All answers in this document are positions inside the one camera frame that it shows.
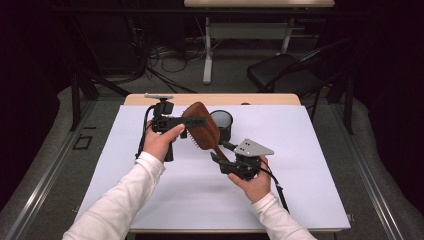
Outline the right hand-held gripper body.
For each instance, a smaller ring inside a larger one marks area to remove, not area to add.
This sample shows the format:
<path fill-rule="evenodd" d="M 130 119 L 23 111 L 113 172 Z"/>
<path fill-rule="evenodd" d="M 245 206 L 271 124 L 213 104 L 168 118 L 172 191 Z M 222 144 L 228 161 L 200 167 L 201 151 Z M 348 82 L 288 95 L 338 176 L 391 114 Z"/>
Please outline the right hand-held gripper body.
<path fill-rule="evenodd" d="M 237 145 L 234 151 L 235 160 L 230 164 L 220 166 L 223 174 L 233 173 L 242 180 L 253 179 L 261 170 L 260 157 L 273 155 L 274 151 L 251 140 L 245 139 Z"/>

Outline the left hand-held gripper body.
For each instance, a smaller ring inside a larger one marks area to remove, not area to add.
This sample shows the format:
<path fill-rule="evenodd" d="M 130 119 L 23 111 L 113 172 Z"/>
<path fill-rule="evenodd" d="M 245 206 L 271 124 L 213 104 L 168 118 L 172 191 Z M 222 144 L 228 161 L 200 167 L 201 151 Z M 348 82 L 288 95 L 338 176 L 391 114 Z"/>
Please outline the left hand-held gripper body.
<path fill-rule="evenodd" d="M 174 108 L 174 104 L 169 102 L 169 99 L 171 99 L 171 96 L 146 94 L 146 97 L 159 100 L 158 103 L 150 106 L 148 109 L 148 112 L 150 110 L 153 110 L 153 118 L 150 121 L 152 122 L 151 126 L 154 132 L 162 134 L 172 129 L 175 126 L 182 124 L 181 117 L 179 118 L 170 117 L 170 114 L 172 113 Z M 145 121 L 144 140 L 145 140 L 145 130 L 147 128 L 147 122 L 148 121 Z M 173 143 L 169 145 L 169 150 L 165 157 L 165 162 L 171 162 L 174 160 L 172 144 Z"/>

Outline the black mesh cup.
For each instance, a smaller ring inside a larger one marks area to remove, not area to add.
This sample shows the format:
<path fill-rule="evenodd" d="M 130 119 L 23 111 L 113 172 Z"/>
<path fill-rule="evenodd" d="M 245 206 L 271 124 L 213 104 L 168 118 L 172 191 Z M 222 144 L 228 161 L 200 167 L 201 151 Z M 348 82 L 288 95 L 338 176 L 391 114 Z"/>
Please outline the black mesh cup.
<path fill-rule="evenodd" d="M 220 132 L 219 143 L 228 142 L 231 139 L 232 115 L 225 110 L 215 110 L 210 113 L 210 116 Z"/>

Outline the brown wooden hairbrush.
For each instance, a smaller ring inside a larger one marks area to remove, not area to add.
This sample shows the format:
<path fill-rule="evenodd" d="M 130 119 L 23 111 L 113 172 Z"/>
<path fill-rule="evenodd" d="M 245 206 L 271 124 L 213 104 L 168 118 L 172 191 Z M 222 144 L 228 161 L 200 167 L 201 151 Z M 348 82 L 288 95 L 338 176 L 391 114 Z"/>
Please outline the brown wooden hairbrush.
<path fill-rule="evenodd" d="M 221 159 L 227 160 L 227 157 L 218 146 L 220 131 L 202 102 L 195 102 L 190 105 L 182 116 L 187 118 L 205 118 L 204 126 L 188 128 L 191 137 L 202 150 L 213 149 L 215 154 Z"/>

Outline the person's left hand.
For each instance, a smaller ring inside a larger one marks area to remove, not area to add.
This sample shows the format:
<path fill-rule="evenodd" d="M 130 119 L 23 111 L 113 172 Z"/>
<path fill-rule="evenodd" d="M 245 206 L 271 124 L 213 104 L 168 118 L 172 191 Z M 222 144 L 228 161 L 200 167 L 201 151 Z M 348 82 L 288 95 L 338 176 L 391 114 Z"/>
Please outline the person's left hand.
<path fill-rule="evenodd" d="M 143 150 L 164 163 L 169 145 L 185 130 L 185 126 L 179 124 L 167 132 L 159 134 L 152 130 L 151 124 L 151 121 L 147 122 Z"/>

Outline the person's right hand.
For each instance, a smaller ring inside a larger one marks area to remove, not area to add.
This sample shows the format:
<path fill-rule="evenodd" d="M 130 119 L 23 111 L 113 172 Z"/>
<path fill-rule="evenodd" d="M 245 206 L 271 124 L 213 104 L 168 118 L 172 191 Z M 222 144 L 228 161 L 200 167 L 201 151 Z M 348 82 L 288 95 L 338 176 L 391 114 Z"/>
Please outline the person's right hand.
<path fill-rule="evenodd" d="M 268 173 L 260 171 L 257 176 L 249 181 L 240 179 L 230 173 L 228 179 L 241 188 L 252 204 L 261 200 L 271 191 L 271 177 Z"/>

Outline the white table sheet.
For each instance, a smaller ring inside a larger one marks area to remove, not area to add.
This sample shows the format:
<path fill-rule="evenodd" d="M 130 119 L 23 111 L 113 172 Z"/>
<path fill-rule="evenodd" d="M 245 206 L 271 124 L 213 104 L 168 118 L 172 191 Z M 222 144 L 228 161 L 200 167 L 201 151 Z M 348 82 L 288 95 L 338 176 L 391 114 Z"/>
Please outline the white table sheet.
<path fill-rule="evenodd" d="M 349 228 L 315 130 L 302 106 L 229 105 L 231 141 L 251 139 L 271 150 L 269 166 L 283 188 L 290 215 L 311 231 Z M 80 209 L 86 211 L 133 167 L 146 109 L 121 106 Z M 173 145 L 174 159 L 134 232 L 261 232 L 243 191 L 189 138 Z"/>

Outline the white-legged wooden desk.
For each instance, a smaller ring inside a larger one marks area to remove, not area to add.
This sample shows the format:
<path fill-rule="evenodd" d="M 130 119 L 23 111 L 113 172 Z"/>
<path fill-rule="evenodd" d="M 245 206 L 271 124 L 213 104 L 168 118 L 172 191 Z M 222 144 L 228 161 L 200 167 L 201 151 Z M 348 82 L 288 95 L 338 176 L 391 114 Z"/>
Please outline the white-legged wooden desk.
<path fill-rule="evenodd" d="M 184 0 L 186 7 L 192 8 L 331 8 L 334 0 Z M 286 53 L 289 45 L 294 20 L 287 23 L 212 23 L 205 19 L 205 65 L 203 83 L 212 80 L 212 45 L 211 39 L 281 39 L 280 53 Z"/>

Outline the black folding chair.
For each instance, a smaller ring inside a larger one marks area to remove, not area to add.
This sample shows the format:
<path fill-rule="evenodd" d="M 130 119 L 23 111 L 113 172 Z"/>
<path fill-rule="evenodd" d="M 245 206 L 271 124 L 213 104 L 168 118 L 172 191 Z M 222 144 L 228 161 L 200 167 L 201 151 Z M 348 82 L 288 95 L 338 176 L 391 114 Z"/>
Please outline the black folding chair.
<path fill-rule="evenodd" d="M 292 93 L 299 99 L 314 95 L 310 118 L 314 119 L 320 93 L 325 85 L 338 80 L 347 68 L 346 53 L 351 38 L 314 49 L 302 58 L 280 54 L 247 68 L 248 79 L 259 93 Z"/>

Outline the black metal stand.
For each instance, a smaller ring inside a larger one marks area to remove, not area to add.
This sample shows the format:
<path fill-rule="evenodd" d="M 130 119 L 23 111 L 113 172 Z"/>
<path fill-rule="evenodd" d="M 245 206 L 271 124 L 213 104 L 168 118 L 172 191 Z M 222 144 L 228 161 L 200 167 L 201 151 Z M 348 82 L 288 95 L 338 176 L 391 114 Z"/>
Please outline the black metal stand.
<path fill-rule="evenodd" d="M 341 76 L 335 81 L 326 97 L 330 104 L 339 103 L 344 98 L 343 125 L 352 135 L 352 110 L 354 98 L 354 78 L 351 75 Z"/>
<path fill-rule="evenodd" d="M 71 131 L 74 131 L 82 120 L 80 93 L 83 93 L 83 95 L 90 101 L 96 101 L 99 98 L 100 93 L 95 87 L 96 83 L 103 85 L 124 97 L 127 97 L 130 94 L 129 91 L 115 85 L 100 74 L 88 69 L 77 70 L 71 78 L 73 115 Z"/>

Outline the dark curtain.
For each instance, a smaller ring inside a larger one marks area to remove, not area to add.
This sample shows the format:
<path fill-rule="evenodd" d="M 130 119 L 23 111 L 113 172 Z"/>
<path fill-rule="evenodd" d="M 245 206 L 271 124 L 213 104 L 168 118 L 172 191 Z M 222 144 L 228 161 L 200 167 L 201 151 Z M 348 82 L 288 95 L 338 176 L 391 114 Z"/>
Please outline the dark curtain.
<path fill-rule="evenodd" d="M 368 108 L 384 166 L 424 214 L 424 0 L 376 3 L 355 96 Z"/>
<path fill-rule="evenodd" d="M 40 0 L 0 0 L 0 211 L 58 114 L 67 70 Z"/>

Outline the metal floor rail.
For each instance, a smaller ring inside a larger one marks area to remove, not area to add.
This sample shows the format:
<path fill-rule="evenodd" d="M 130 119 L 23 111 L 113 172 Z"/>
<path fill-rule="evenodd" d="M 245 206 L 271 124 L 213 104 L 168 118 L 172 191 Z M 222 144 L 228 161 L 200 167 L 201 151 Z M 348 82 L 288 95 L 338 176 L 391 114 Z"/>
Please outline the metal floor rail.
<path fill-rule="evenodd" d="M 360 147 L 344 125 L 343 112 L 341 107 L 338 105 L 330 104 L 329 105 L 335 119 L 336 123 L 340 129 L 340 132 L 345 139 L 345 142 L 353 156 L 354 165 L 357 168 L 357 171 L 361 177 L 361 180 L 364 184 L 364 187 L 368 193 L 368 196 L 371 200 L 373 208 L 381 222 L 381 225 L 388 237 L 388 240 L 404 240 L 404 237 L 396 223 L 394 216 L 389 209 L 389 205 L 380 191 L 372 172 L 365 160 L 364 155 L 362 154 Z"/>
<path fill-rule="evenodd" d="M 71 107 L 61 106 L 52 129 L 35 156 L 23 180 L 0 212 L 3 226 L 0 240 L 22 240 L 43 205 L 66 157 L 88 120 L 96 101 L 84 103 L 82 117 L 72 128 Z"/>

